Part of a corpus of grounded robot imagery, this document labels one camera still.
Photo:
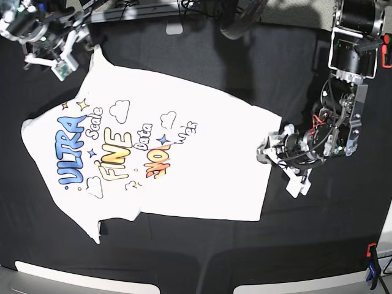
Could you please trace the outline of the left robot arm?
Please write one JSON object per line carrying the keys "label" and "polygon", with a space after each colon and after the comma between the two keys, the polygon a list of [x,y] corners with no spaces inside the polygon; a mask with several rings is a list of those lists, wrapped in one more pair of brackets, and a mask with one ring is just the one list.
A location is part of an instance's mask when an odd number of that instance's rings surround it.
{"label": "left robot arm", "polygon": [[361,117],[375,78],[386,8],[391,1],[336,1],[328,55],[330,74],[312,111],[307,131],[293,124],[271,132],[257,150],[263,164],[277,165],[288,176],[287,192],[306,195],[313,169],[334,157],[351,156],[358,147]]}

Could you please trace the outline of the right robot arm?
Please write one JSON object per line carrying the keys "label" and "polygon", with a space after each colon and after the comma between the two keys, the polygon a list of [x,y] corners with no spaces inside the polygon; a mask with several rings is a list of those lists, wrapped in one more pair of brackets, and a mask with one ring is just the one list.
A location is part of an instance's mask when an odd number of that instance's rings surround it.
{"label": "right robot arm", "polygon": [[74,45],[94,49],[86,24],[90,16],[90,10],[77,11],[66,1],[1,1],[1,37],[21,45],[26,70],[47,67],[64,81],[79,66]]}

